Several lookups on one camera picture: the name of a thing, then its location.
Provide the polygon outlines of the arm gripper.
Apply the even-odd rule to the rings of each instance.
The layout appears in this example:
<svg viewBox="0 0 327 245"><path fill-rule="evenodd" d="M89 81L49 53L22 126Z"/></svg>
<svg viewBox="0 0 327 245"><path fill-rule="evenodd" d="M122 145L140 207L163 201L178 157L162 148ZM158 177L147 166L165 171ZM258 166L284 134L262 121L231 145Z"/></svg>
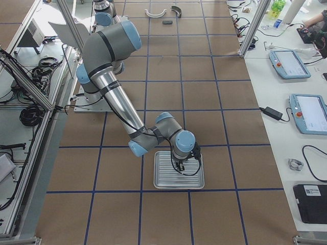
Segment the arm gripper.
<svg viewBox="0 0 327 245"><path fill-rule="evenodd" d="M176 166L176 163L178 163L178 170L184 170L183 163L188 162L187 157L190 155L190 153L191 152L182 152L180 150L172 150L173 166Z"/></svg>

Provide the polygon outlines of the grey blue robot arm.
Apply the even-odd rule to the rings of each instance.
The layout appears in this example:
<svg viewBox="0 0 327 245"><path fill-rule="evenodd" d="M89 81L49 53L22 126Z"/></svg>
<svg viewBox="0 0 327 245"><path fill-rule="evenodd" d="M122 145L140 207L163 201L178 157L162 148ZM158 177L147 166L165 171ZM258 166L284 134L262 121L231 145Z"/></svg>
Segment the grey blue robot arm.
<svg viewBox="0 0 327 245"><path fill-rule="evenodd" d="M134 155L140 157L166 140L170 144L173 169L182 174L186 160L201 161L194 134L184 130L169 112L161 113L155 125L147 129L113 72L114 62L127 59L141 45L139 33L131 21L123 20L105 27L91 34L84 44L82 74L122 122Z"/></svg>
<svg viewBox="0 0 327 245"><path fill-rule="evenodd" d="M110 26L116 17L114 1L93 0L92 5L95 11L95 24L100 26Z"/></svg>

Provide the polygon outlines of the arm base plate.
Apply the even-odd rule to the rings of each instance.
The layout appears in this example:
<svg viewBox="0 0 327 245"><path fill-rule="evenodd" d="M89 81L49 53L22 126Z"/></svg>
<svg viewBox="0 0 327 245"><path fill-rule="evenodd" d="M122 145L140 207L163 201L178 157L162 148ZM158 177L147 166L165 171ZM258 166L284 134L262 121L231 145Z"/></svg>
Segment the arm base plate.
<svg viewBox="0 0 327 245"><path fill-rule="evenodd" d="M76 98L74 112L76 113L102 113L111 112L111 108L101 97L100 93L79 92L81 95Z"/></svg>

